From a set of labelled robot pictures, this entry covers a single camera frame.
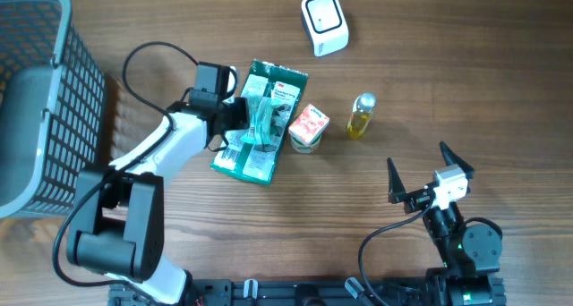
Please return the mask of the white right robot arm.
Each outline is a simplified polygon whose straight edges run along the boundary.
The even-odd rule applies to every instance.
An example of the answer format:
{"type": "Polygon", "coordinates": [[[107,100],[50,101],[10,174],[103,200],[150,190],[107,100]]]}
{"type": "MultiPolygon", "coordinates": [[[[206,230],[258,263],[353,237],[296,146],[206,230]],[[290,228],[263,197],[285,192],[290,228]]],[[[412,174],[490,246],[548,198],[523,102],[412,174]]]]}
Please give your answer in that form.
{"type": "Polygon", "coordinates": [[[381,291],[399,305],[505,305],[500,270],[501,228],[484,217],[465,219],[458,201],[470,193],[475,170],[440,143],[445,167],[433,172],[422,189],[408,192],[392,159],[389,171],[389,202],[402,203],[407,214],[421,212],[424,227],[443,262],[423,277],[396,279],[381,291]]]}

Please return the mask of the green packaged goods bag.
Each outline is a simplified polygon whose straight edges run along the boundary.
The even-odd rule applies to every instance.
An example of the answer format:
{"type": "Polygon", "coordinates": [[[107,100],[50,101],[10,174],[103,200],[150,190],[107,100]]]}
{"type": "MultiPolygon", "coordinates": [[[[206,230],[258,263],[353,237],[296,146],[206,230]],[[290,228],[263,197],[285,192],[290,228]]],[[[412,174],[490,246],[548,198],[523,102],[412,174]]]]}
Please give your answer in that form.
{"type": "Polygon", "coordinates": [[[241,96],[249,124],[225,134],[227,148],[210,167],[247,182],[269,185],[308,75],[281,65],[255,59],[241,96]]]}

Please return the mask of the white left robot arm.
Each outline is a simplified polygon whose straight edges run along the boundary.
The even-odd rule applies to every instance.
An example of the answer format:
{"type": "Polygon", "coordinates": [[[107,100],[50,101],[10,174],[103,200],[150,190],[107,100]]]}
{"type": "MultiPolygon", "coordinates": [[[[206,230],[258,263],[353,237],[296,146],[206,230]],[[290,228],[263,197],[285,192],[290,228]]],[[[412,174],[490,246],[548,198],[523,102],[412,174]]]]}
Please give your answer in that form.
{"type": "Polygon", "coordinates": [[[250,109],[229,91],[199,90],[162,113],[160,126],[127,155],[80,172],[54,248],[136,302],[185,305],[198,294],[192,275],[163,253],[165,187],[214,136],[246,129],[250,109]]]}

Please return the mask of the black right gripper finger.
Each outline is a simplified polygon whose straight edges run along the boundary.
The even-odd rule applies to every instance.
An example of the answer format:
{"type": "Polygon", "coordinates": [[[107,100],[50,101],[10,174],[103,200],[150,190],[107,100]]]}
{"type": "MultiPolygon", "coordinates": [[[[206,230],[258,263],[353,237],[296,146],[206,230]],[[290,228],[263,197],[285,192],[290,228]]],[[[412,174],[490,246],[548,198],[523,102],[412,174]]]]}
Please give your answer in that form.
{"type": "Polygon", "coordinates": [[[446,163],[446,166],[457,165],[466,174],[466,178],[471,180],[474,177],[475,170],[464,159],[458,156],[444,141],[440,142],[440,152],[446,163]]]}
{"type": "Polygon", "coordinates": [[[389,203],[398,204],[406,199],[406,188],[391,157],[387,159],[387,166],[389,173],[389,203]]]}

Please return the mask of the red carton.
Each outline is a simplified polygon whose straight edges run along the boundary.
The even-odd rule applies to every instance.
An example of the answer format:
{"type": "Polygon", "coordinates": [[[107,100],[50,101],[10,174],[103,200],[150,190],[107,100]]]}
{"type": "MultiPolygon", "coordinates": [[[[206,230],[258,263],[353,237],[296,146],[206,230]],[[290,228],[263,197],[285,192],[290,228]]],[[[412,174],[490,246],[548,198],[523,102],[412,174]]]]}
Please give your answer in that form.
{"type": "Polygon", "coordinates": [[[321,135],[329,125],[329,117],[309,104],[288,127],[291,144],[295,151],[310,154],[321,142],[321,135]]]}

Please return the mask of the yellow oil glass bottle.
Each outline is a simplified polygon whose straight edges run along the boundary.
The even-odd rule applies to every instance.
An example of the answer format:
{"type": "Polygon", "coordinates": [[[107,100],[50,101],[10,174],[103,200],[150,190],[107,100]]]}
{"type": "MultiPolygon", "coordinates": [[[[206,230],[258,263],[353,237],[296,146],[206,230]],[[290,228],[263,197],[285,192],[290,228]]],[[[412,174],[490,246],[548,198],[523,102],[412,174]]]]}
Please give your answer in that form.
{"type": "Polygon", "coordinates": [[[346,125],[348,137],[352,140],[360,139],[373,117],[376,107],[376,97],[372,93],[363,93],[356,98],[352,114],[346,125]]]}

